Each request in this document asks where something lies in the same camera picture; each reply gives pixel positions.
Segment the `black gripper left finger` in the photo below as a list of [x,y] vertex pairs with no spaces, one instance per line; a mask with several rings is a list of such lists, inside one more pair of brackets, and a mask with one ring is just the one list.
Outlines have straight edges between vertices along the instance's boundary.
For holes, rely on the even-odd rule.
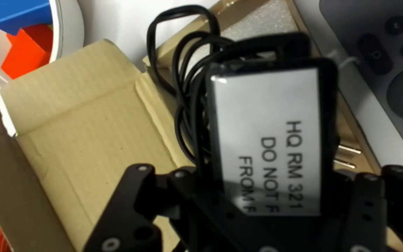
[[121,176],[83,252],[162,252],[155,170],[149,164],[130,166]]

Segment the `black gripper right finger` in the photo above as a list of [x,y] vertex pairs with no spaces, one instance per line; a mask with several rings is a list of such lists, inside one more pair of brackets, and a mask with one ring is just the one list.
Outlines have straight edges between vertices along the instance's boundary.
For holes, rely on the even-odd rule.
[[403,243],[403,167],[356,174],[346,180],[346,190],[345,252],[394,252],[387,229]]

